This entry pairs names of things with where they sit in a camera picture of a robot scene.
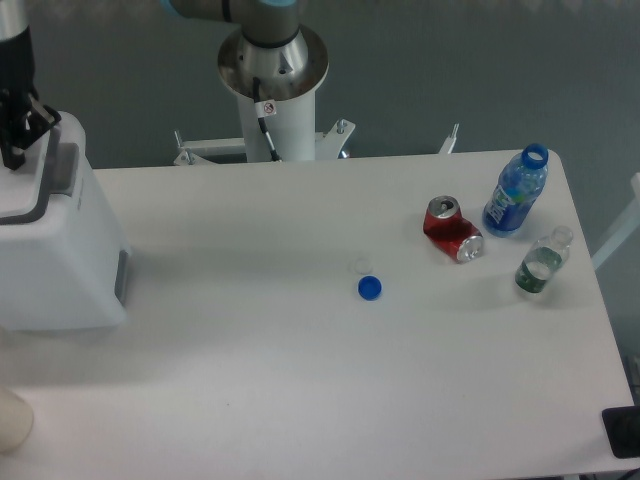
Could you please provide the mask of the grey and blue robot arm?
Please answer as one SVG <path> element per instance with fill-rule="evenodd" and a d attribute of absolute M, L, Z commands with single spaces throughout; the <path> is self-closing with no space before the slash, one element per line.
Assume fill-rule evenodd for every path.
<path fill-rule="evenodd" d="M 329 69 L 322 39 L 300 20 L 296 1 L 165 1 L 186 19 L 237 25 L 220 47 L 218 72 L 237 98 L 250 162 L 318 157 L 315 92 Z M 20 169 L 27 150 L 61 121 L 39 99 L 27 7 L 1 4 L 1 159 Z"/>

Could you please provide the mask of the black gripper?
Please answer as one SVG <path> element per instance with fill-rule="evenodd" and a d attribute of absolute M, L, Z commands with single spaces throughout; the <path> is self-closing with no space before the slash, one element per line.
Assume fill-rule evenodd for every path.
<path fill-rule="evenodd" d="M 1 154 L 5 167 L 15 171 L 26 150 L 61 121 L 60 114 L 39 101 L 34 86 L 35 60 L 30 27 L 1 41 Z"/>

